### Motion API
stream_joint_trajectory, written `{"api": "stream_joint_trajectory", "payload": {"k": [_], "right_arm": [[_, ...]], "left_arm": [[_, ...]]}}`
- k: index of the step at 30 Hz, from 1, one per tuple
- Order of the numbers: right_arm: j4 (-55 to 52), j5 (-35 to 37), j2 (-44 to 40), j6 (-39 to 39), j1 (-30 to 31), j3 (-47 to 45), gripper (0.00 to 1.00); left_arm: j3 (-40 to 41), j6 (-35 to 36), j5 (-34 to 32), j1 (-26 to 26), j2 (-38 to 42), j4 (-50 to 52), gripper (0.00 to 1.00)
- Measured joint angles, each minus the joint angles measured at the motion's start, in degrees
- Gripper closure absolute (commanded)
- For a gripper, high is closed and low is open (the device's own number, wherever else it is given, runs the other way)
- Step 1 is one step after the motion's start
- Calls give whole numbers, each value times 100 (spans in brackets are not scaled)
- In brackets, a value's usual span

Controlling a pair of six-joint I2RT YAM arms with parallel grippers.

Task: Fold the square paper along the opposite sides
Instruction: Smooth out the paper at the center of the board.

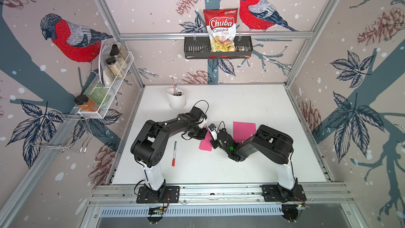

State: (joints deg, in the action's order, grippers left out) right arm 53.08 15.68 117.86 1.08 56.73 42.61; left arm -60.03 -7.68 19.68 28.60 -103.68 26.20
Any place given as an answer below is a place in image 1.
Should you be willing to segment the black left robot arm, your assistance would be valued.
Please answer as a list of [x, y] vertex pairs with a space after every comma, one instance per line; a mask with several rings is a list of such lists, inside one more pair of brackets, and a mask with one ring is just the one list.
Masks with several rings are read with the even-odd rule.
[[145, 122], [130, 151], [135, 161], [143, 167], [149, 191], [159, 196], [164, 194], [166, 180], [159, 162], [163, 158], [168, 140], [179, 133], [186, 134], [191, 139], [203, 140], [207, 133], [204, 127], [206, 119], [204, 113], [185, 113], [167, 121]]

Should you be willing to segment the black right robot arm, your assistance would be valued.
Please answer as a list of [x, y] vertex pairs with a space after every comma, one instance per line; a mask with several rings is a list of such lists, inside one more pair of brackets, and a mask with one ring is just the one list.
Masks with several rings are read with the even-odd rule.
[[236, 142], [225, 128], [218, 129], [214, 124], [210, 124], [208, 130], [212, 137], [212, 147], [214, 149], [219, 147], [226, 152], [228, 158], [236, 162], [242, 162], [250, 155], [260, 152], [275, 163], [278, 183], [276, 195], [272, 197], [283, 203], [295, 199], [294, 191], [297, 190], [298, 180], [294, 176], [291, 164], [294, 149], [293, 139], [289, 135], [260, 125], [250, 138]]

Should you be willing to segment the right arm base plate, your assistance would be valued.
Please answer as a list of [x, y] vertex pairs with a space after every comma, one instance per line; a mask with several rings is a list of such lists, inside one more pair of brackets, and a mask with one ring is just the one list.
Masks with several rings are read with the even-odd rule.
[[307, 200], [302, 185], [295, 184], [291, 190], [285, 189], [278, 184], [265, 184], [261, 186], [262, 196], [265, 202], [305, 202]]

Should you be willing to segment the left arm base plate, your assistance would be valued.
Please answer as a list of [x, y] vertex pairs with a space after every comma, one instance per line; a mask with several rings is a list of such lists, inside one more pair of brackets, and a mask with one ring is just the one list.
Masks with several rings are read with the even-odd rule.
[[180, 195], [179, 186], [162, 186], [158, 191], [153, 191], [148, 186], [143, 185], [139, 188], [136, 203], [178, 203]]

